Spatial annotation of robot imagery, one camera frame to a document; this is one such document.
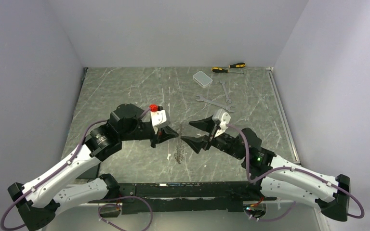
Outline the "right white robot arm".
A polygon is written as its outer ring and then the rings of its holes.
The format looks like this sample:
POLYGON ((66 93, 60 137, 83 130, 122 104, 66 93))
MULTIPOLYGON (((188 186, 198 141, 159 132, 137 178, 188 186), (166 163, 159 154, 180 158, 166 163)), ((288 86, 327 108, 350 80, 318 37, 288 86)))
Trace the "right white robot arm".
POLYGON ((228 119, 218 121, 208 117, 189 124, 207 133, 202 137, 181 137, 194 152, 214 147, 242 161, 250 183, 246 193, 252 200, 260 197, 292 200, 314 207, 335 221, 348 220, 348 176, 328 176, 288 161, 262 147, 262 140, 251 128, 237 129, 238 135, 233 137, 226 133, 227 128, 235 128, 228 119))

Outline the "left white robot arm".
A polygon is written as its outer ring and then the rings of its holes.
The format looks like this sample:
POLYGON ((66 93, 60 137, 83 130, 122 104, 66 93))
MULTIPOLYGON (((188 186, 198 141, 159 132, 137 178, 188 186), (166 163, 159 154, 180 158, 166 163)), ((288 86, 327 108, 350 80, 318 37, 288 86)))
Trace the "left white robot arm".
POLYGON ((113 202, 121 190, 110 174, 75 187, 69 183, 122 149, 124 141, 149 140, 152 148, 177 138, 169 114, 158 105, 143 110, 131 103, 119 105, 109 119, 94 122, 84 131, 75 150, 34 180, 14 183, 8 193, 23 220, 23 226, 37 231, 62 212, 91 201, 113 202))

